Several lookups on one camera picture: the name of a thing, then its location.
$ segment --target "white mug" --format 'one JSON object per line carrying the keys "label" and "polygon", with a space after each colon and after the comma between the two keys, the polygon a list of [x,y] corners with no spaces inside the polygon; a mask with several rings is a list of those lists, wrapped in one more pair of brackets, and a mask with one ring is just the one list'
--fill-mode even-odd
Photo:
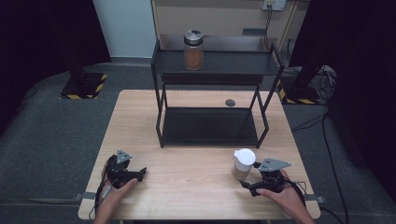
{"label": "white mug", "polygon": [[233,160],[233,177],[238,180],[244,180],[256,161],[256,155],[248,148],[241,148],[233,153]]}

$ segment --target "human hand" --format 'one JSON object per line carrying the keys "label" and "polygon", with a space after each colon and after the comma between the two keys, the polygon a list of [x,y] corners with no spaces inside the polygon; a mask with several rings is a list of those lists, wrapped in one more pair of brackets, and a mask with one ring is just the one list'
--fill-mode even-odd
{"label": "human hand", "polygon": [[96,210],[95,221],[93,223],[109,223],[114,212],[117,210],[117,207],[120,205],[122,198],[134,187],[136,183],[137,178],[128,181],[121,188],[116,189],[107,181],[103,186],[100,199],[102,199],[102,196],[106,193],[108,188],[110,188],[110,191]]}
{"label": "human hand", "polygon": [[[280,170],[283,176],[289,179],[288,174],[283,169]],[[269,198],[279,204],[286,214],[293,218],[297,223],[301,224],[311,224],[315,223],[315,220],[309,215],[300,196],[296,190],[290,185],[285,185],[285,188],[279,192],[275,193],[269,189],[257,189],[257,193]]]}

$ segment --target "handheld controller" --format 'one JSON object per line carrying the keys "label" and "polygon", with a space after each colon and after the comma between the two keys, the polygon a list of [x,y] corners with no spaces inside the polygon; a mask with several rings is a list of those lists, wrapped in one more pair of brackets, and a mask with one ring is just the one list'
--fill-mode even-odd
{"label": "handheld controller", "polygon": [[262,174],[262,181],[255,184],[249,184],[242,180],[239,182],[243,188],[250,190],[253,197],[260,195],[256,189],[269,189],[280,193],[285,188],[285,177],[280,173],[280,169],[288,166],[290,166],[289,162],[266,158],[262,163],[255,162],[253,164],[253,167],[259,169]]}
{"label": "handheld controller", "polygon": [[108,159],[106,174],[108,180],[112,183],[114,188],[119,189],[122,187],[122,184],[125,184],[134,178],[137,178],[138,182],[143,181],[147,167],[141,169],[139,172],[128,171],[126,168],[128,167],[131,158],[132,156],[129,154],[118,150],[117,155],[112,155]]}

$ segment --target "black metal shelf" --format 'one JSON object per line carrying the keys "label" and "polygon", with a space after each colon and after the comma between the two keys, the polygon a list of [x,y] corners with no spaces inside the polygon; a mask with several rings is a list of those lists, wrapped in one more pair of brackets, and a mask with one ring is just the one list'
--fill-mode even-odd
{"label": "black metal shelf", "polygon": [[[151,73],[159,110],[156,130],[161,147],[260,147],[269,130],[265,110],[283,69],[284,64],[274,44],[270,51],[205,51],[203,67],[199,71],[189,71],[184,66],[182,50],[161,50],[157,41],[151,59]],[[158,75],[161,75],[162,95]],[[263,104],[260,86],[264,76],[276,78]],[[246,108],[172,107],[167,103],[166,85],[253,86],[255,90],[250,107]],[[251,111],[256,100],[264,123],[260,138]],[[163,126],[160,127],[163,113]]]}

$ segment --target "glass jar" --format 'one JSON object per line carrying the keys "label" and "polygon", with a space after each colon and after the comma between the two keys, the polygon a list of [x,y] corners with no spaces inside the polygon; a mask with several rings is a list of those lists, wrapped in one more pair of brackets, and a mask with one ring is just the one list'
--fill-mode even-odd
{"label": "glass jar", "polygon": [[188,70],[197,71],[204,61],[204,35],[197,30],[184,34],[184,64]]}

